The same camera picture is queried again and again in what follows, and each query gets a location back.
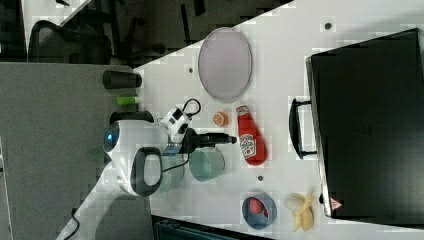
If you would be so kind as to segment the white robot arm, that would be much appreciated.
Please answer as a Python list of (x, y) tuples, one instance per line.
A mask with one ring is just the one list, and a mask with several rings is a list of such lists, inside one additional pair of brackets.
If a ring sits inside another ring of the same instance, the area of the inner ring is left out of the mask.
[(110, 162), (56, 240), (95, 240), (98, 225), (117, 198), (147, 197), (158, 190), (164, 156), (236, 142), (236, 137), (225, 133), (198, 134), (186, 123), (114, 122), (105, 132), (103, 145)]

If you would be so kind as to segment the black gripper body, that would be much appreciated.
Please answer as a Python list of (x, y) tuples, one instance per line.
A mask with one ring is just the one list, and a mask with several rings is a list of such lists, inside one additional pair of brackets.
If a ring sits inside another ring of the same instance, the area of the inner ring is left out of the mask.
[(188, 128), (181, 142), (180, 154), (191, 154), (199, 144), (199, 135), (192, 128)]

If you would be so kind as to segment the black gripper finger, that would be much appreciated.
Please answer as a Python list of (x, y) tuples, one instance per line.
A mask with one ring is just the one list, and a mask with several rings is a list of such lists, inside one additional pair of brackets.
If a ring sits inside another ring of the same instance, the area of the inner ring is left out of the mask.
[(237, 140), (236, 137), (225, 133), (205, 133), (198, 135), (202, 140)]
[(204, 147), (215, 147), (216, 145), (222, 144), (235, 144), (237, 143), (237, 139), (224, 139), (224, 140), (201, 140), (198, 144), (198, 148)]

